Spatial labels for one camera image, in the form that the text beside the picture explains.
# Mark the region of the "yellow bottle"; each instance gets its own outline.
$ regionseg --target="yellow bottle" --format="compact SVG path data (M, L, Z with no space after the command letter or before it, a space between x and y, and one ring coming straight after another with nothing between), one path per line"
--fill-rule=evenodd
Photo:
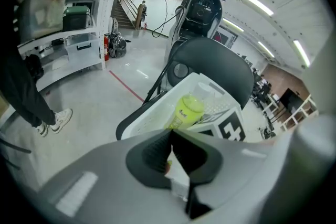
M199 82L192 93L182 96L177 102L175 112L165 124L165 129L187 129L204 114L204 99L211 87Z

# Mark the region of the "red floor line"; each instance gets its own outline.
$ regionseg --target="red floor line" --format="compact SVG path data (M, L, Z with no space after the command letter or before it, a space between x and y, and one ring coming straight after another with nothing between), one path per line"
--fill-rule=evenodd
M138 98L141 102L143 102L144 100L140 97L140 96L138 96L137 94L136 94L136 92L134 92L130 87L128 87L121 79L119 79L118 77L117 77L117 75L116 74L114 74L111 70L109 70L109 72L111 73L111 75L113 75L121 84L123 84L124 85L124 87L126 88L126 89L128 89L131 93L133 93L133 95L136 97L136 98Z

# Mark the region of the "bottle cap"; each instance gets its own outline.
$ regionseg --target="bottle cap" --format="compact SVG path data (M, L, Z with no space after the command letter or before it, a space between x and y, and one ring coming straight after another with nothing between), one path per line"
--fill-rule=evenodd
M193 96L199 100L204 100L211 94L212 88L209 85L199 82L194 91Z

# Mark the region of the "chair backrest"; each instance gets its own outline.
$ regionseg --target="chair backrest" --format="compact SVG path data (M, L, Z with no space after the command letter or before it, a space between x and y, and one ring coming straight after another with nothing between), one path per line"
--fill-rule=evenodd
M226 90L244 108L251 96L254 78L250 66L223 44L207 38L189 39L173 45L170 56L193 72L202 73ZM174 74L174 67L167 71ZM182 79L169 82L175 86Z

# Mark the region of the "staircase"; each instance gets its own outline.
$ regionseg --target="staircase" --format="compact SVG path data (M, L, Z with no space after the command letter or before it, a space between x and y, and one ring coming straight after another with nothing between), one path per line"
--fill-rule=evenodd
M135 27L129 20L128 16L126 15L123 7L120 5L118 0L115 0L113 3L111 16L117 19L119 28L127 28L135 30Z

